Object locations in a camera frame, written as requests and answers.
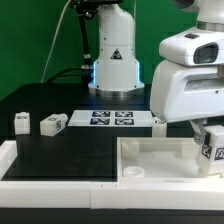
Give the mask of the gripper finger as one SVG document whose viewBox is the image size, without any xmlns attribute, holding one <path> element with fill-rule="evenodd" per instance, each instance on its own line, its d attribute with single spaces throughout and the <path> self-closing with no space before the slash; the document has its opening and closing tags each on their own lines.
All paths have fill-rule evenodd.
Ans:
<svg viewBox="0 0 224 224">
<path fill-rule="evenodd" d="M 210 141 L 210 134 L 205 130 L 207 124 L 206 119 L 194 119 L 190 121 L 194 130 L 194 141 L 196 144 L 203 146 L 208 145 Z"/>
</svg>

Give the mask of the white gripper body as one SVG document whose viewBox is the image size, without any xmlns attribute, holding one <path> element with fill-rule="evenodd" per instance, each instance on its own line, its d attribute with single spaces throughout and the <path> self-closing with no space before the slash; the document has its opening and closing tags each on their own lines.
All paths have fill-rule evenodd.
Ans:
<svg viewBox="0 0 224 224">
<path fill-rule="evenodd" d="M 150 109 L 171 123 L 224 115 L 224 32 L 190 28 L 163 40 Z"/>
</svg>

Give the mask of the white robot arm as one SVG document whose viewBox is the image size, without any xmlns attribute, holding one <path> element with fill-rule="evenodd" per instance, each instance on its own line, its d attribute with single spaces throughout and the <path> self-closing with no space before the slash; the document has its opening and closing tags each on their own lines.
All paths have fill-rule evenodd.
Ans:
<svg viewBox="0 0 224 224">
<path fill-rule="evenodd" d="M 224 0 L 173 0 L 196 12 L 197 24 L 163 40 L 151 87 L 150 109 L 166 123 L 190 121 L 195 141 L 210 140 L 204 124 L 224 115 Z M 100 0 L 100 53 L 89 90 L 101 96 L 127 96 L 144 88 L 135 58 L 135 21 L 117 1 Z"/>
</svg>

